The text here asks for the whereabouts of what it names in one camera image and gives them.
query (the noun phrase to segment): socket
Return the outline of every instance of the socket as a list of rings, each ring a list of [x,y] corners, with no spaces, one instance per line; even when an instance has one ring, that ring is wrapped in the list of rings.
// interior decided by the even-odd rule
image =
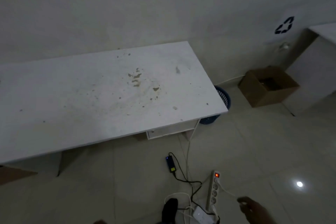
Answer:
[[[206,214],[199,206],[196,207],[192,216],[197,220],[200,224],[213,224],[214,221],[210,215]]]
[[[207,199],[207,205],[206,205],[206,210],[208,212],[212,212],[210,208],[211,205],[214,205],[215,208],[217,208],[219,188],[218,188],[218,184],[215,183],[215,178],[220,178],[220,177],[221,177],[221,173],[219,171],[213,170],[211,172],[208,199]]]

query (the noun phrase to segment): blue basket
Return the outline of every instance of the blue basket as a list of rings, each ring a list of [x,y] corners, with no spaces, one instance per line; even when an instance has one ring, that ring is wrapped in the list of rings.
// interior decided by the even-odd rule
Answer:
[[[220,88],[218,86],[215,86],[215,88],[216,88],[218,94],[220,95],[220,97],[222,98],[223,102],[225,103],[226,108],[229,110],[230,107],[231,107],[231,99],[230,99],[229,94],[225,90],[223,90],[222,88]],[[215,115],[215,116],[211,116],[211,117],[207,117],[207,118],[203,118],[199,122],[200,122],[200,124],[208,125],[208,124],[213,123],[219,116],[220,116],[220,114]]]

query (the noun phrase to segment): table top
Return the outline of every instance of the table top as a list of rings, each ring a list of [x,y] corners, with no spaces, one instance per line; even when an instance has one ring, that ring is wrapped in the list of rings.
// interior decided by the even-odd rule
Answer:
[[[227,108],[188,42],[0,66],[0,163]]]
[[[329,40],[333,44],[336,44],[336,23],[311,26],[309,29]]]

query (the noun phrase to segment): recycling symbol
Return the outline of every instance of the recycling symbol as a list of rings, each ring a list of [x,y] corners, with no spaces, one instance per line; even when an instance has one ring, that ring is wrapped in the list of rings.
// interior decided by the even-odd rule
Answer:
[[[289,31],[292,28],[293,21],[294,21],[294,16],[288,17],[283,24],[281,24],[279,27],[277,27],[277,29],[275,30],[274,33],[275,34],[286,33],[287,31]]]

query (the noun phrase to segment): stain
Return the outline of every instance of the stain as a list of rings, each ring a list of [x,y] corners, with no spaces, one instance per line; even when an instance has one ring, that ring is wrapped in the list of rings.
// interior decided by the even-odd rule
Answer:
[[[133,79],[139,78],[140,75],[142,75],[142,74],[138,74],[138,75],[133,76]]]

